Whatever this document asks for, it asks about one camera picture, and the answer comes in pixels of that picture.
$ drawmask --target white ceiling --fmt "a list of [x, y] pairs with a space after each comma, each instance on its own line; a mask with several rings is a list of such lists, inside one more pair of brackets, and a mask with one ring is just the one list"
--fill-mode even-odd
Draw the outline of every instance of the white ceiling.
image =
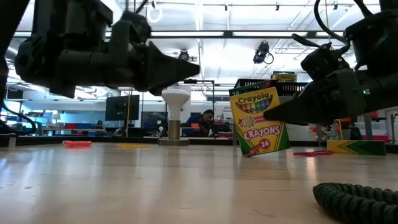
[[[117, 15], [125, 6], [124, 0], [103, 0], [105, 4], [116, 11]], [[156, 18], [157, 11], [152, 11], [149, 0], [142, 15], [151, 14]], [[320, 30], [313, 15], [314, 0], [278, 0], [280, 9], [275, 10], [277, 1], [266, 0], [158, 0], [157, 7], [163, 11], [159, 22], [151, 23], [152, 30]], [[322, 0], [321, 17], [333, 30], [344, 30], [347, 26], [363, 18], [358, 7], [352, 0], [337, 0], [338, 8], [333, 10], [334, 0]], [[378, 0], [365, 0], [372, 12], [378, 12]], [[133, 10], [134, 0], [130, 0], [129, 9]], [[30, 31], [32, 27], [33, 1], [18, 28], [18, 31]], [[11, 48], [17, 49], [22, 39], [14, 39]], [[202, 67], [205, 79], [216, 82], [233, 83], [237, 78], [269, 78], [274, 70], [294, 71], [303, 73], [301, 60], [310, 53], [305, 47], [293, 40], [267, 40], [274, 54], [272, 65], [254, 65], [252, 58], [261, 39], [202, 39]], [[187, 49], [192, 56], [198, 56], [198, 41], [196, 39], [154, 39], [153, 42], [165, 54], [180, 52]], [[322, 44], [328, 40], [319, 40]], [[332, 40], [335, 47], [341, 43]], [[347, 54], [348, 61], [354, 63], [352, 52]], [[299, 75], [299, 81], [309, 81], [306, 74]]]

